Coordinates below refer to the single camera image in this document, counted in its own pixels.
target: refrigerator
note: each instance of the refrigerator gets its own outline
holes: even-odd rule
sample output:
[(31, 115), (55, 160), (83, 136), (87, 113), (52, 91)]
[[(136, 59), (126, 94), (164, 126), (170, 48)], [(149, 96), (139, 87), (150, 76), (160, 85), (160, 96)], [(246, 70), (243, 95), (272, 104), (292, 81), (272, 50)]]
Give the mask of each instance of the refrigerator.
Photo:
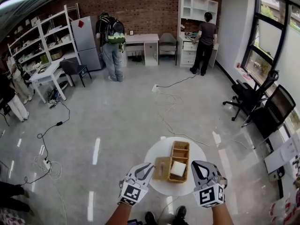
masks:
[(81, 64), (89, 71), (101, 70), (105, 63), (100, 54), (100, 44), (96, 39), (97, 16), (83, 17), (71, 22)]

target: drawer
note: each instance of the drawer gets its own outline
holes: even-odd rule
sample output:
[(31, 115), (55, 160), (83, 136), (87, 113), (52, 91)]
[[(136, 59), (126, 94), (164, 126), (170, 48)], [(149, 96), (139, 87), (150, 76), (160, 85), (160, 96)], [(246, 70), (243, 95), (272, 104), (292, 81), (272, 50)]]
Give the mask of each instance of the drawer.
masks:
[(184, 51), (196, 51), (197, 45), (194, 45), (192, 42), (184, 42), (183, 43), (183, 50)]

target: gray t-shirt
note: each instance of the gray t-shirt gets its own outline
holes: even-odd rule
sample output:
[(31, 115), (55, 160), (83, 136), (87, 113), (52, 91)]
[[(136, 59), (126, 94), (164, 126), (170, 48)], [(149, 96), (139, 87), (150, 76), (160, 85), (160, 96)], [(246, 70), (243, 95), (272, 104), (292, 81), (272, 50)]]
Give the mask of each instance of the gray t-shirt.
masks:
[(202, 32), (200, 41), (205, 45), (212, 45), (214, 42), (214, 34), (217, 34), (216, 26), (210, 22), (202, 22), (199, 26)]

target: office chair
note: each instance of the office chair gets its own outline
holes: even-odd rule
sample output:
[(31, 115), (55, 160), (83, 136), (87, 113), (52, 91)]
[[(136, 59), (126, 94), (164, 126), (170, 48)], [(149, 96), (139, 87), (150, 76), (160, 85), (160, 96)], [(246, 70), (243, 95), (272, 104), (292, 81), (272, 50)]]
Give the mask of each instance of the office chair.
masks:
[(177, 65), (177, 41), (171, 33), (165, 32), (161, 35), (158, 42), (158, 64), (159, 64), (159, 51), (175, 52), (175, 65)]
[(279, 129), (295, 106), (296, 104), (292, 96), (283, 86), (278, 85), (272, 96), (267, 100), (265, 106), (256, 108), (249, 114), (248, 118), (250, 122), (243, 124), (242, 128), (254, 122), (264, 138), (260, 143), (262, 144), (273, 132)]
[(233, 85), (231, 88), (237, 94), (237, 96), (233, 96), (232, 99), (236, 99), (237, 103), (225, 101), (225, 104), (231, 104), (233, 106), (238, 107), (238, 111), (234, 117), (231, 118), (232, 121), (235, 121), (240, 111), (248, 115), (255, 106), (259, 105), (265, 99), (262, 99), (266, 90), (279, 78), (278, 71), (271, 70), (268, 73), (268, 76), (264, 83), (260, 86), (258, 90), (254, 90), (248, 83), (242, 83), (240, 80), (237, 80), (238, 84)]

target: black office chair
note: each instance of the black office chair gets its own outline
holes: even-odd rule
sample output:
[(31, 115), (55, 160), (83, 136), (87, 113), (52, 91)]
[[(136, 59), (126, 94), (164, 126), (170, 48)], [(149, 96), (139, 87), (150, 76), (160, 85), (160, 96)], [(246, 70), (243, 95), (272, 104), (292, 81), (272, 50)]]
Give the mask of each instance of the black office chair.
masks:
[(225, 104), (231, 104), (233, 106), (238, 107), (238, 111), (234, 117), (231, 118), (232, 121), (235, 121), (240, 111), (248, 115), (256, 106), (259, 106), (260, 103), (264, 100), (262, 99), (266, 90), (272, 86), (272, 84), (277, 81), (279, 78), (278, 71), (271, 70), (268, 73), (268, 76), (264, 83), (260, 86), (258, 90), (254, 90), (248, 83), (242, 83), (240, 80), (237, 80), (237, 84), (233, 85), (231, 88), (237, 94), (237, 96), (233, 96), (232, 99), (236, 99), (237, 103), (225, 101)]
[(296, 104), (287, 90), (283, 86), (278, 85), (265, 106), (257, 108), (249, 114), (249, 119), (255, 123), (264, 138), (260, 144), (266, 141), (282, 125), (295, 106)]

